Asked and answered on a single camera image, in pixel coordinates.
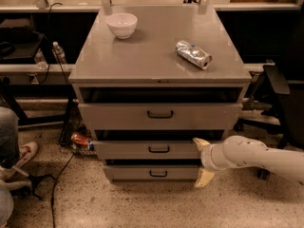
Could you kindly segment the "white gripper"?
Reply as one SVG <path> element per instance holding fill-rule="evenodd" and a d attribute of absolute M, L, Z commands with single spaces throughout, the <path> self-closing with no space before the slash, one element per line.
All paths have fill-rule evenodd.
<path fill-rule="evenodd" d="M 221 143 L 210 144 L 208 141 L 200 138 L 194 138 L 193 142 L 197 145 L 198 151 L 200 151 L 202 165 L 207 169 L 199 169 L 195 186 L 201 188 L 207 185 L 215 176 L 215 174 L 210 171 L 227 169 L 228 163 L 223 153 L 223 145 Z"/>

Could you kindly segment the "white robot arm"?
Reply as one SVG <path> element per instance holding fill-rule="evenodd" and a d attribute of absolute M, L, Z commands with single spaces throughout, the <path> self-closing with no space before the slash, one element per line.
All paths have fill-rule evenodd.
<path fill-rule="evenodd" d="M 290 181 L 304 184 L 304 152 L 268 147 L 264 142 L 231 136 L 223 142 L 209 143 L 194 138 L 202 167 L 196 187 L 208 184 L 215 174 L 226 169 L 259 167 Z"/>

